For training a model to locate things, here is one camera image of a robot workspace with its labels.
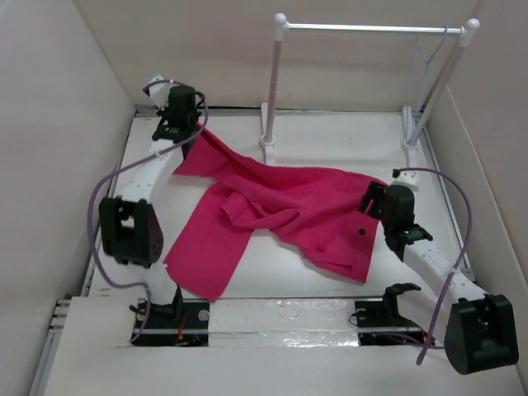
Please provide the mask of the pink trousers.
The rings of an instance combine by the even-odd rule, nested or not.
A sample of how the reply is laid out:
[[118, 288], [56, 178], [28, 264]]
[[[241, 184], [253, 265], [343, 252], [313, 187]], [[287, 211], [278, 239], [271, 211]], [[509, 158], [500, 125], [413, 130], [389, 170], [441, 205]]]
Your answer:
[[236, 153], [209, 130], [175, 174], [214, 180], [163, 261], [183, 289], [216, 301], [259, 229], [297, 247], [320, 269], [366, 282], [378, 223], [359, 206], [373, 177], [268, 166]]

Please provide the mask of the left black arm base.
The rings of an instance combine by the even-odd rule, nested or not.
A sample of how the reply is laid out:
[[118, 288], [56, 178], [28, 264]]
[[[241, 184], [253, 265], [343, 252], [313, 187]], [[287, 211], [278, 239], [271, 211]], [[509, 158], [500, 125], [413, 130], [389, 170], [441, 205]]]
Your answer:
[[138, 307], [130, 306], [134, 312], [134, 327], [131, 337], [136, 347], [207, 347], [209, 345], [210, 304], [204, 300], [184, 299], [174, 305], [153, 304], [144, 330], [138, 335], [144, 321], [146, 302]]

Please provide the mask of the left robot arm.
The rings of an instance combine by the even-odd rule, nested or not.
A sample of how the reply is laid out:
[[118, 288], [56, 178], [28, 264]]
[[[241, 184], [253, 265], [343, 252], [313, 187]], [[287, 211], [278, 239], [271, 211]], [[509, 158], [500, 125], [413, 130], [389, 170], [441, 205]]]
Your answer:
[[204, 97], [191, 86], [161, 77], [151, 80], [144, 92], [160, 117], [148, 152], [152, 159], [136, 167], [116, 197], [101, 200], [101, 241], [107, 256], [148, 286], [152, 303], [157, 304], [155, 317], [171, 328], [183, 320], [184, 308], [174, 300], [177, 285], [161, 258], [164, 237], [155, 203], [194, 144]]

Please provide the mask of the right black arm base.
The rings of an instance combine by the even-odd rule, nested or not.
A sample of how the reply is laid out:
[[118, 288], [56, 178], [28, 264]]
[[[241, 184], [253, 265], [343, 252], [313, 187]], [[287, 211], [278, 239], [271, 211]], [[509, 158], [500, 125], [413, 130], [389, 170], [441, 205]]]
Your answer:
[[400, 295], [418, 290], [413, 283], [397, 283], [387, 287], [381, 297], [356, 299], [348, 322], [357, 330], [359, 345], [421, 347], [427, 334], [398, 309]]

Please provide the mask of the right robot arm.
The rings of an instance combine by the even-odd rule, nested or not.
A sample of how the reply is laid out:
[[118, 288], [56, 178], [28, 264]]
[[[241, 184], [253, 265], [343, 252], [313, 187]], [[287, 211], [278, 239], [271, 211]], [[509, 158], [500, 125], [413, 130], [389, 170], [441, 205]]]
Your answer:
[[416, 223], [414, 204], [410, 188], [379, 181], [361, 198], [359, 211], [382, 224], [389, 250], [431, 289], [426, 294], [413, 283], [388, 287], [381, 305], [384, 320], [428, 325], [424, 344], [440, 342], [461, 375], [515, 365], [519, 351], [511, 302], [477, 286], [441, 253]]

